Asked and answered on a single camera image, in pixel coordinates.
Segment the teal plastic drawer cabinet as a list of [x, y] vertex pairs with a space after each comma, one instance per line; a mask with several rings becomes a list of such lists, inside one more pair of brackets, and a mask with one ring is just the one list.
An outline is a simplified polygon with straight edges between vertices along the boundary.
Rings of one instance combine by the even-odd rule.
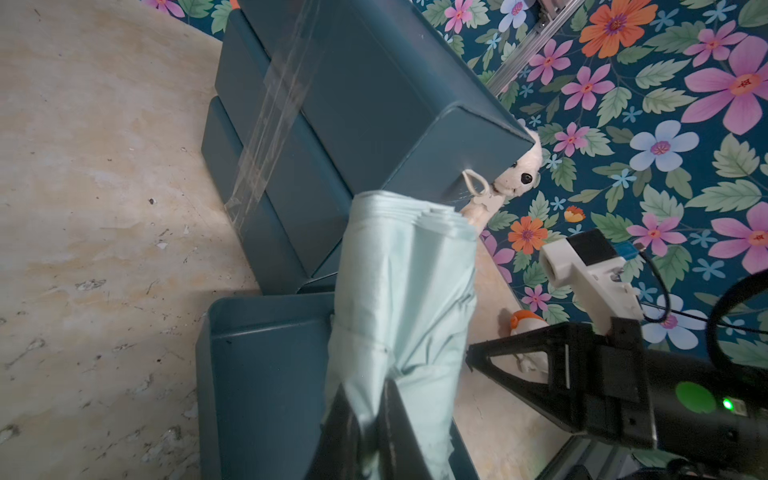
[[[265, 95], [269, 54], [303, 1], [246, 1], [228, 20], [202, 143], [224, 202]], [[324, 47], [260, 205], [237, 232], [260, 288], [209, 309], [196, 345], [207, 479], [305, 479], [326, 413], [334, 292], [354, 198], [388, 191], [464, 208], [529, 134], [405, 1], [322, 1]], [[474, 476], [451, 427], [454, 478]]]

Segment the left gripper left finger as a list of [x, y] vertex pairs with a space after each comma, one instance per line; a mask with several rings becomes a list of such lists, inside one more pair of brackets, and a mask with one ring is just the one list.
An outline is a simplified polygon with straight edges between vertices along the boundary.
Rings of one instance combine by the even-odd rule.
[[360, 426], [340, 385], [322, 427], [306, 480], [355, 480], [359, 477]]

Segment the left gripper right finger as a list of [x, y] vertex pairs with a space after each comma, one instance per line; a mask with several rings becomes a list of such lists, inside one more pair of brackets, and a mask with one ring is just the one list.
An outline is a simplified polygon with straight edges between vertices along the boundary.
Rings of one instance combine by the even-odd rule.
[[383, 385], [376, 419], [379, 472], [385, 480], [432, 480], [397, 384]]

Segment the mint green umbrella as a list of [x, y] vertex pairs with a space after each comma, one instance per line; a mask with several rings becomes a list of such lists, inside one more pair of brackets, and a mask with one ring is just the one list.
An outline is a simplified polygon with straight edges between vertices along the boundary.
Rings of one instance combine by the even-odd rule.
[[325, 381], [326, 413], [340, 385], [360, 426], [359, 477], [382, 479], [376, 419], [397, 384], [433, 479], [449, 479], [451, 427], [474, 314], [481, 232], [502, 195], [472, 170], [462, 209], [378, 190], [358, 194], [344, 233]]

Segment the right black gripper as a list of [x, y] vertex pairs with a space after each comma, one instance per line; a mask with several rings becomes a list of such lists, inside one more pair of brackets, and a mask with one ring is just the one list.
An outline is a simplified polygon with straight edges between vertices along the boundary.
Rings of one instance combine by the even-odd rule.
[[[598, 345], [590, 326], [561, 323], [471, 344], [465, 362], [564, 431], [596, 434], [589, 367]], [[712, 470], [766, 473], [766, 370], [649, 350], [639, 322], [625, 318], [612, 318], [597, 365], [598, 391], [618, 411], [605, 439]]]

